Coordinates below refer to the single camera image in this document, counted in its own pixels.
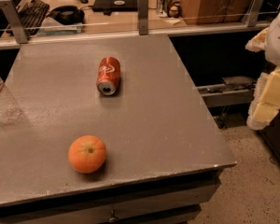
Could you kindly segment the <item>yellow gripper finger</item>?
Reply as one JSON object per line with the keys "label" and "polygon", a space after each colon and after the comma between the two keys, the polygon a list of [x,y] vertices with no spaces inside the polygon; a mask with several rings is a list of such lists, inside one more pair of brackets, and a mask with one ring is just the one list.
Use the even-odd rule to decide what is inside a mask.
{"label": "yellow gripper finger", "polygon": [[280,67],[270,74],[262,73],[257,81],[254,99],[248,109],[247,126],[262,130],[280,111]]}
{"label": "yellow gripper finger", "polygon": [[250,39],[246,45],[245,48],[249,51],[253,52],[259,52],[262,50],[265,50],[265,44],[266,44],[266,36],[268,33],[269,28],[265,28],[261,30],[257,35],[255,35],[252,39]]}

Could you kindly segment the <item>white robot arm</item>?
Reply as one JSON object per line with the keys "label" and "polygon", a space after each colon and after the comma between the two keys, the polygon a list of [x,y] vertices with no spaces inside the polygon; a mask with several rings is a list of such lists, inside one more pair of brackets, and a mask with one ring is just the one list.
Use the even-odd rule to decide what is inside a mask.
{"label": "white robot arm", "polygon": [[280,111],[280,12],[268,28],[246,43],[245,48],[254,52],[263,50],[266,61],[275,65],[270,74],[260,74],[248,109],[247,126],[262,130]]}

